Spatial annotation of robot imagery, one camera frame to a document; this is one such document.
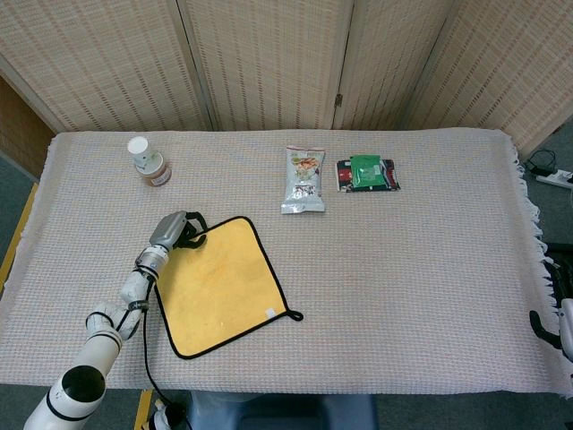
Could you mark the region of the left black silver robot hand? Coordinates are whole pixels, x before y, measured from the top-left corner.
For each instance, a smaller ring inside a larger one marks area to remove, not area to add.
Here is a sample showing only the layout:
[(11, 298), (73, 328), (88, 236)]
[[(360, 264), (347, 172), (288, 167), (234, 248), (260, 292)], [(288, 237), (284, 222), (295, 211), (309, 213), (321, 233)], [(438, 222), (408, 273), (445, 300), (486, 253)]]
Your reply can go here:
[(173, 249), (197, 249), (207, 240), (207, 223), (195, 212), (177, 211), (164, 217), (150, 236), (151, 245), (159, 245), (168, 252)]

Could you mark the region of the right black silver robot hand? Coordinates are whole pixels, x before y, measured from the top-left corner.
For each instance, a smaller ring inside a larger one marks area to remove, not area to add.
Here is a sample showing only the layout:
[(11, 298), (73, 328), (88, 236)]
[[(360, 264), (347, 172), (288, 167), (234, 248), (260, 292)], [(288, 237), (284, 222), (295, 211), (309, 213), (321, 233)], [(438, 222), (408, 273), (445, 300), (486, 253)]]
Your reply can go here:
[(545, 262), (545, 269), (552, 281), (552, 297), (556, 299), (556, 315), (559, 320), (559, 333), (544, 329), (539, 314), (529, 312), (529, 321), (537, 338), (560, 350), (563, 356), (572, 361), (572, 270), (566, 263)]

